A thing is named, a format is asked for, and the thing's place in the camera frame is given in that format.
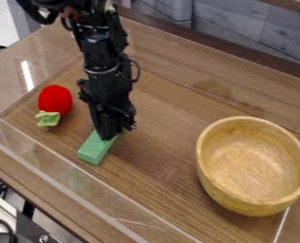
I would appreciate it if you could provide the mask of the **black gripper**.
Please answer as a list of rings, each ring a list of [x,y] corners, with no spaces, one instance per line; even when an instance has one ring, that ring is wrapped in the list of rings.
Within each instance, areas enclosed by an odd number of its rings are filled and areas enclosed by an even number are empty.
[[[84,65],[86,79],[76,84],[79,99],[87,104],[96,133],[112,139],[123,130],[135,128],[136,109],[130,100],[134,82],[130,65],[91,67]]]

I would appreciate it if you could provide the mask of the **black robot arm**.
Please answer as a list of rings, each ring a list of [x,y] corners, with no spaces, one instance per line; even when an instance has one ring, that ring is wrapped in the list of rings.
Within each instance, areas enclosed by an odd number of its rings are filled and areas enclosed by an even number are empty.
[[[112,139],[135,128],[136,109],[130,100],[139,78],[138,63],[124,52],[128,45],[112,0],[31,0],[39,9],[63,13],[84,57],[87,77],[76,82],[98,136]]]

